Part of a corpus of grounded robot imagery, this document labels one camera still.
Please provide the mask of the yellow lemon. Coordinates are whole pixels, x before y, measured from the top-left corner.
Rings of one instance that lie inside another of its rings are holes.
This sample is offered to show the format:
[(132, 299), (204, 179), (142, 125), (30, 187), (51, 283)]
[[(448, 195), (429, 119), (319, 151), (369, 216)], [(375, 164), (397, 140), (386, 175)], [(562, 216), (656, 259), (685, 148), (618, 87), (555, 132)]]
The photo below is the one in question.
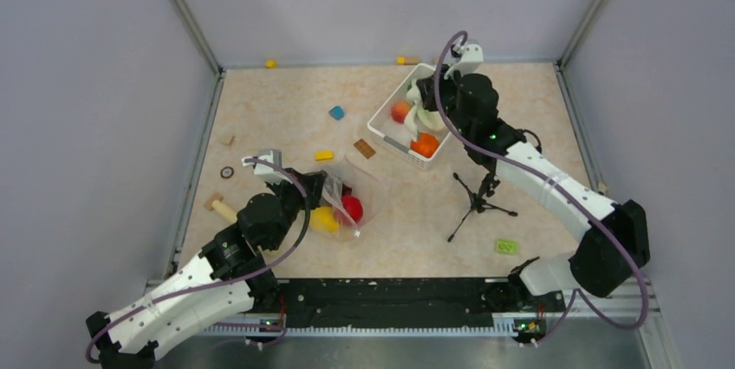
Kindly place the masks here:
[(309, 226), (313, 231), (325, 235), (336, 235), (341, 228), (332, 208), (328, 206), (317, 207), (311, 211)]

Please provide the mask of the clear zip top bag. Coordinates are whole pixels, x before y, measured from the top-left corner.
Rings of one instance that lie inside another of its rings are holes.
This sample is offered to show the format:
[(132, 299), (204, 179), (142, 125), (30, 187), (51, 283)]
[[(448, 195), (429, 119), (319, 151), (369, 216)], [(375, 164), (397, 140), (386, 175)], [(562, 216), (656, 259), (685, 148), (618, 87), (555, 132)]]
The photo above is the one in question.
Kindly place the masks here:
[[(336, 235), (314, 232), (341, 242), (352, 241), (360, 237), (369, 224), (380, 215), (387, 198), (386, 187), (377, 177), (364, 171), (349, 159), (329, 162), (324, 165), (323, 170), (328, 177), (323, 187), (322, 206), (332, 208), (341, 228)], [(351, 187), (353, 189), (351, 196), (361, 200), (364, 216), (359, 223), (355, 223), (342, 207), (342, 185)]]

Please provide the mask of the red apple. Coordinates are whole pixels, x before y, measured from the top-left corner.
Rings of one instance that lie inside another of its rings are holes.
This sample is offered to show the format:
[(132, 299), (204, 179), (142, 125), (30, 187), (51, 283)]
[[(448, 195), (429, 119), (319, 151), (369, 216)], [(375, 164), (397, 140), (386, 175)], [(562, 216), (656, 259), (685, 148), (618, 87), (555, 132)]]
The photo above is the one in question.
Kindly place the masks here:
[(351, 195), (345, 195), (341, 198), (342, 207), (348, 216), (355, 222), (359, 223), (364, 216), (364, 209), (361, 200)]

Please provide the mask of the dark red grape bunch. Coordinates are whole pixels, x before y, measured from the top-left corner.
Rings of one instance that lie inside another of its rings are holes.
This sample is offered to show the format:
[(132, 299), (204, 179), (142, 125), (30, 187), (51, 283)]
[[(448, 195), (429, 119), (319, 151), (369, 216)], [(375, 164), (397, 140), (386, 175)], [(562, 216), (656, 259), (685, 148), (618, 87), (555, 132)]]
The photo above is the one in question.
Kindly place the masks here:
[(342, 194), (343, 196), (349, 196), (349, 195), (351, 195), (351, 194), (352, 194), (352, 192), (353, 192), (353, 189), (352, 189), (351, 187), (349, 187), (349, 186), (347, 186), (347, 185), (345, 185), (345, 184), (343, 184), (343, 185), (341, 186), (341, 194)]

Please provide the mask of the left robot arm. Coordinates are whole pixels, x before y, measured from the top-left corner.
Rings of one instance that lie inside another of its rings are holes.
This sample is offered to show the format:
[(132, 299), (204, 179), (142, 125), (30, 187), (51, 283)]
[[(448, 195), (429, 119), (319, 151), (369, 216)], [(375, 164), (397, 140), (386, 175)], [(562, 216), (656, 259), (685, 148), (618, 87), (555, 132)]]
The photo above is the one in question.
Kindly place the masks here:
[[(130, 305), (87, 317), (87, 362), (102, 368), (152, 368), (222, 319), (275, 306), (279, 283), (272, 269), (306, 236), (328, 174), (280, 167), (273, 172), (264, 178), (268, 190), (252, 196), (234, 222), (181, 269)], [(301, 213), (306, 217), (293, 246), (267, 262), (263, 253), (280, 248)]]

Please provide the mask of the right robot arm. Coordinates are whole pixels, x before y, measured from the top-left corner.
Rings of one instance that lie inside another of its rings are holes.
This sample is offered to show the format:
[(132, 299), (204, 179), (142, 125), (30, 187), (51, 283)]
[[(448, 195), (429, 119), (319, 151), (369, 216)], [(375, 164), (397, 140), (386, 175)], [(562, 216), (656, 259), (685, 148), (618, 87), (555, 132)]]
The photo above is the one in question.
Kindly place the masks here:
[(429, 75), (411, 81), (407, 97), (450, 126), (467, 155), (489, 172), (483, 188), (512, 183), (551, 212), (578, 243), (576, 250), (531, 259), (513, 269), (511, 304), (531, 310), (553, 291), (582, 289), (610, 295), (649, 261), (645, 210), (633, 200), (617, 203), (550, 163), (524, 132), (499, 117), (497, 90), (483, 74)]

